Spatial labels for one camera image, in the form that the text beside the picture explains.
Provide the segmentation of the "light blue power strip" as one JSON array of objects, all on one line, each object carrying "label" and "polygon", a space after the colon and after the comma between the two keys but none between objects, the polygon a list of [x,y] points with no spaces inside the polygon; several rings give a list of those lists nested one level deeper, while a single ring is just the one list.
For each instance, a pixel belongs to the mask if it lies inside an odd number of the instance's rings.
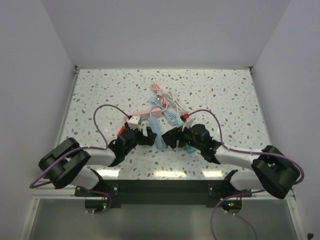
[{"label": "light blue power strip", "polygon": [[157,148],[160,150],[165,149],[167,145],[162,138],[163,131],[157,118],[155,116],[150,116],[148,118],[148,122],[152,132],[156,134],[155,142],[156,142]]}]

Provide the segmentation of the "teal power strip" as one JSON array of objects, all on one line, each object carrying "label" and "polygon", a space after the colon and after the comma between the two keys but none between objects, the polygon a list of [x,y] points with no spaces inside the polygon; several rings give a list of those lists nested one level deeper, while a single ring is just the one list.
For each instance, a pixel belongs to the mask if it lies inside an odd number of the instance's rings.
[{"label": "teal power strip", "polygon": [[189,146],[189,145],[185,146],[185,150],[187,151],[188,154],[192,154],[192,153],[196,152],[196,149],[192,146]]}]

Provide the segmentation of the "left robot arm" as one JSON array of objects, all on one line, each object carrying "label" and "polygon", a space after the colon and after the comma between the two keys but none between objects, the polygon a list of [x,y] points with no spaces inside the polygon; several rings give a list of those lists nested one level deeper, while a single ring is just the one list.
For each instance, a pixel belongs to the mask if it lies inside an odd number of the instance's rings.
[{"label": "left robot arm", "polygon": [[147,135],[144,135],[142,129],[133,129],[126,123],[106,149],[80,146],[73,137],[69,137],[39,161],[41,177],[49,179],[56,189],[72,184],[84,187],[92,196],[99,196],[104,190],[104,184],[99,181],[96,173],[81,173],[84,166],[88,164],[115,167],[122,163],[137,145],[152,146],[157,134],[149,126],[145,129]]}]

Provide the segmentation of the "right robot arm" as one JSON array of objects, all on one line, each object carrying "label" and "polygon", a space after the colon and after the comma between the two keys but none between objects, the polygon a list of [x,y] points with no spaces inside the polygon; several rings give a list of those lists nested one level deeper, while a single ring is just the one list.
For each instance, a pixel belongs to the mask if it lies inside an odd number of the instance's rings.
[{"label": "right robot arm", "polygon": [[284,199],[302,176],[299,168],[274,146],[268,145],[258,152],[231,149],[215,140],[203,124],[175,127],[164,133],[162,138],[172,149],[186,145],[197,149],[208,163],[233,165],[253,171],[260,186],[248,188],[265,190],[278,199]]}]

